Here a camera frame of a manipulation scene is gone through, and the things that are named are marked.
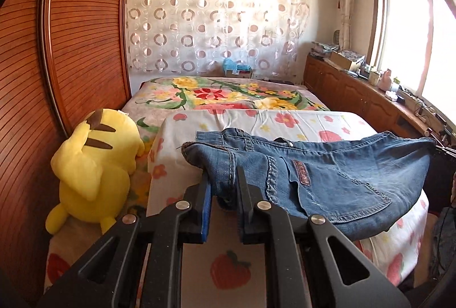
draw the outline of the metal rivet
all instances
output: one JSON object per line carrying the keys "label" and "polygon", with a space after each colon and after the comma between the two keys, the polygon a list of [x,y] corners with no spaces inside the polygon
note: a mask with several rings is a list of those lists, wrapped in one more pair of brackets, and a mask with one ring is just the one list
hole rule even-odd
{"label": "metal rivet", "polygon": [[122,222],[126,225],[132,225],[136,222],[136,216],[134,214],[126,214],[122,217]]}
{"label": "metal rivet", "polygon": [[190,208],[190,203],[188,201],[185,201],[185,200],[178,201],[176,203],[176,208],[178,208],[179,210],[188,209],[188,208]]}
{"label": "metal rivet", "polygon": [[271,209],[271,203],[269,201],[258,201],[257,208],[261,210]]}
{"label": "metal rivet", "polygon": [[311,221],[312,221],[312,223],[315,223],[316,225],[322,225],[323,223],[326,222],[326,219],[322,215],[315,214],[315,215],[311,216]]}

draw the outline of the denim shorts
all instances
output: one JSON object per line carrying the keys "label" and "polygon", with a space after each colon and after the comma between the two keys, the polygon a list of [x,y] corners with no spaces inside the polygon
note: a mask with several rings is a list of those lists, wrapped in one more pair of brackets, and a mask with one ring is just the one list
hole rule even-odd
{"label": "denim shorts", "polygon": [[418,201],[429,167],[432,138],[390,132],[359,141],[269,141],[236,128],[197,132],[182,154],[207,172],[211,192],[236,206],[236,167],[264,199],[289,214],[325,216],[351,240],[387,231]]}

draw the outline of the yellow plush toy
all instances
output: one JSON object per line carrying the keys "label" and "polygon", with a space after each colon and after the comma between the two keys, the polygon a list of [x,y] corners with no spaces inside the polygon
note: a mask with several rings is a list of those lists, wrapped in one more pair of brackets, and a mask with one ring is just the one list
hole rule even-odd
{"label": "yellow plush toy", "polygon": [[135,157],[144,152],[135,122],[125,113],[99,109],[80,123],[51,159],[60,179],[60,204],[46,219],[55,234],[69,215],[100,223],[105,233],[127,199]]}

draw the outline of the plush toy foot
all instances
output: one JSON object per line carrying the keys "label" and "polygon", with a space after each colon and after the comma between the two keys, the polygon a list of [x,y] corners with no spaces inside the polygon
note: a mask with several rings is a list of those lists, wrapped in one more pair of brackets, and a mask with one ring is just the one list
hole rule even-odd
{"label": "plush toy foot", "polygon": [[62,204],[57,205],[51,210],[46,218],[46,230],[50,234],[56,234],[63,224],[67,221],[68,212],[63,208]]}
{"label": "plush toy foot", "polygon": [[106,217],[101,219],[100,226],[101,226],[101,233],[105,234],[115,223],[115,219],[113,217]]}

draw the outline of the wooden cabinet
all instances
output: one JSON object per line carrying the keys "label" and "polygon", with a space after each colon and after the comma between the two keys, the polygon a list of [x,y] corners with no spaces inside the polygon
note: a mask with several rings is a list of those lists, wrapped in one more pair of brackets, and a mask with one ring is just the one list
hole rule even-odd
{"label": "wooden cabinet", "polygon": [[329,109],[359,115],[377,132],[389,130],[401,137],[417,138],[427,128],[411,111],[386,99],[376,87],[312,56],[307,57],[304,85]]}

